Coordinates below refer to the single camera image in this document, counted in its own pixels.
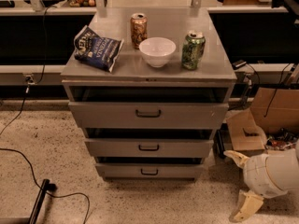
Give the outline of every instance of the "speckled floor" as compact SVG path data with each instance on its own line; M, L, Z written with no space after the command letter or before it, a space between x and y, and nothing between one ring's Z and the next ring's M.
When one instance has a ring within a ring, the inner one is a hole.
M18 114L20 106L0 106L0 131ZM55 195L86 194L91 203L88 224L230 223L238 191L247 189L233 162L220 159L212 150L196 182L106 182L96 173L83 139L66 104L28 103L1 134L0 147L23 152L39 184L48 178L57 185ZM24 158L0 151L0 178L0 217L29 217L39 189ZM37 223L83 223L86 211L87 200L82 195L47 196ZM299 190L266 200L262 209L243 223L299 223Z

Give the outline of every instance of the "snack package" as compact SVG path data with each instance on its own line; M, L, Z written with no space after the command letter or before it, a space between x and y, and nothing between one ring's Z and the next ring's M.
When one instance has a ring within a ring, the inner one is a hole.
M75 59L112 72L122 44L123 40L101 37L90 27L84 26L74 39Z

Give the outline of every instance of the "cardboard box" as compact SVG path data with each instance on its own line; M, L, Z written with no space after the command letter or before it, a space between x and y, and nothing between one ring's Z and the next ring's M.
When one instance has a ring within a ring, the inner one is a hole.
M260 88L250 108L226 122L233 150L260 154L268 134L275 135L281 128L299 133L299 90Z

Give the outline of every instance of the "white bowl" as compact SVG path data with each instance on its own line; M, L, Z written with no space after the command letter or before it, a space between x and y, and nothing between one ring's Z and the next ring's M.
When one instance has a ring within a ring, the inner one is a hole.
M173 57L176 44L166 38L152 37L139 45L142 58L152 67L162 67Z

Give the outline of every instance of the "can lid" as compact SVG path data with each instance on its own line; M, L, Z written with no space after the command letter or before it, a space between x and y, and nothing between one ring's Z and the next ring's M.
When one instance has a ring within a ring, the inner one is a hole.
M132 18L133 19L144 19L144 18L146 18L146 15L144 13L134 13L132 15Z
M198 38L203 38L204 37L204 35L203 35L203 33L202 32L196 32L196 31L189 31L188 32L188 36L190 37L190 38L194 38L194 39L198 39Z

